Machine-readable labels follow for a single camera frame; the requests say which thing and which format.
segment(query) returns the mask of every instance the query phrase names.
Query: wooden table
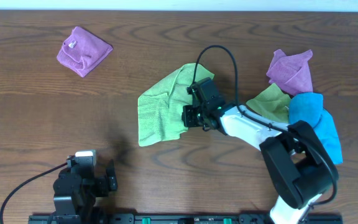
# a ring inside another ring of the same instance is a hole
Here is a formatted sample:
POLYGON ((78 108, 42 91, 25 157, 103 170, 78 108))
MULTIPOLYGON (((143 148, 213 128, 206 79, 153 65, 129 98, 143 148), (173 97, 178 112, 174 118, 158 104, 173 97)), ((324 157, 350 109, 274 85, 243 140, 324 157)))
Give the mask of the wooden table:
MULTIPOLYGON (((238 213, 269 210, 277 193, 260 152, 214 131, 138 145, 137 99, 211 44, 235 55, 240 99, 268 87, 273 51, 312 49, 315 92, 334 116, 343 147, 336 200, 317 212, 358 223, 358 14, 313 12, 0 11, 0 206, 24 180, 83 149, 116 160, 119 190, 98 203, 139 213, 238 213), (56 56, 75 26, 114 46, 81 78, 56 56)), ((211 50, 203 65, 233 99, 229 57, 211 50)), ((54 211, 58 172, 13 196, 6 223, 54 211)))

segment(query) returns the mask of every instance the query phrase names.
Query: microfiber cloth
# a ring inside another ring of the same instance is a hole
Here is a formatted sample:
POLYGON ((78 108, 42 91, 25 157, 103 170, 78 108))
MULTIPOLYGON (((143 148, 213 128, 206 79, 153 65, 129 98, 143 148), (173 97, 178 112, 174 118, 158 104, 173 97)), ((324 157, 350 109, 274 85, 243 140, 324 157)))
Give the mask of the microfiber cloth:
MULTIPOLYGON (((189 63, 160 80, 138 99, 139 145, 149 146, 159 141, 175 140, 188 130, 181 120, 183 106, 193 98, 186 88, 193 81, 195 63, 189 63)), ((214 74, 197 66, 196 82, 214 74)))
POLYGON ((292 98, 289 112, 290 124, 299 120, 313 127, 334 164, 343 163, 341 143, 333 117, 323 108, 323 96, 318 93, 302 93, 292 98))
POLYGON ((280 49, 276 50, 266 73, 270 77, 268 82, 276 83, 283 91, 293 96, 313 92, 308 65, 312 56, 311 50, 292 56, 286 56, 280 49))
POLYGON ((290 96, 284 94, 275 84, 271 84, 266 90, 254 99, 247 101, 247 106, 261 116, 288 124, 288 105, 290 96))
POLYGON ((88 31, 75 27, 63 42, 57 60, 85 77, 112 51, 112 47, 88 31))

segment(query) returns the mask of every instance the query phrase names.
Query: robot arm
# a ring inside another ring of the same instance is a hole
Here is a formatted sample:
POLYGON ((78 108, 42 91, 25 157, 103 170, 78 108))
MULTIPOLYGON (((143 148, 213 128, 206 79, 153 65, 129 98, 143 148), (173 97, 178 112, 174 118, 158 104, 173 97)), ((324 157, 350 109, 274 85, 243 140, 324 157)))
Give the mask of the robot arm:
POLYGON ((193 104, 183 108, 182 120, 186 127, 201 126, 204 131, 217 129, 261 150, 279 194, 270 211, 276 224, 302 222, 309 205, 327 191, 332 179, 337 181, 337 170, 308 123, 277 123, 249 111, 244 105, 226 103, 210 78, 192 84, 188 92, 193 95, 193 104), (294 136, 307 139, 310 144, 303 144, 294 136), (291 156, 303 152, 306 157, 294 164, 291 156))

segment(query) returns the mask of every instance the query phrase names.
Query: green cloth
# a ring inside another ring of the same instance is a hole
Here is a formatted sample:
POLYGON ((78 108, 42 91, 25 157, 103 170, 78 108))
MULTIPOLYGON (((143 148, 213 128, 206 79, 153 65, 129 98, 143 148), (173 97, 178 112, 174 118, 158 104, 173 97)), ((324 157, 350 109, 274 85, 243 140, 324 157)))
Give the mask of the green cloth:
POLYGON ((264 118, 288 124, 288 106, 291 98, 275 84, 247 102, 247 106, 264 118))
MULTIPOLYGON (((181 120, 183 106, 192 104, 186 88, 193 81, 195 63, 189 63, 163 78, 137 100, 139 145, 175 140, 188 130, 181 120)), ((196 82, 214 74, 197 66, 196 82)))

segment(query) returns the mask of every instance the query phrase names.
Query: purple cloth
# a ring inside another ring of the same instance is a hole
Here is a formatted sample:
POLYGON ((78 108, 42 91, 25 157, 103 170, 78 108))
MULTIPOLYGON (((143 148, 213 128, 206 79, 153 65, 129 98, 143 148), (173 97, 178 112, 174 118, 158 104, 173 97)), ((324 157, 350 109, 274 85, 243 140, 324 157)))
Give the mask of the purple cloth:
POLYGON ((88 31, 75 27, 71 35, 63 42, 57 60, 85 77, 110 52, 112 47, 88 31))
POLYGON ((313 92, 308 65, 312 56, 311 50, 292 56, 286 56, 281 49, 276 50, 266 73, 270 77, 268 82, 276 83, 280 89, 293 96, 313 92))

